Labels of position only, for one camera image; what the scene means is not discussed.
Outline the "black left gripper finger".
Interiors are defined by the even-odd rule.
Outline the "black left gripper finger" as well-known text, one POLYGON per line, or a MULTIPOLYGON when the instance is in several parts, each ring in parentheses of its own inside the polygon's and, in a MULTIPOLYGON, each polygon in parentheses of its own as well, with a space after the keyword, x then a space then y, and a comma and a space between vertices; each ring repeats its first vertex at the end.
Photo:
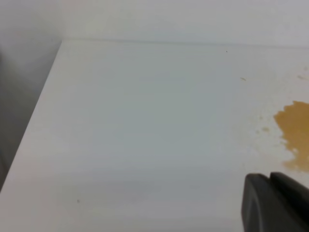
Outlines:
POLYGON ((309 189, 279 172, 246 175, 242 224, 245 232, 307 232, 309 189))

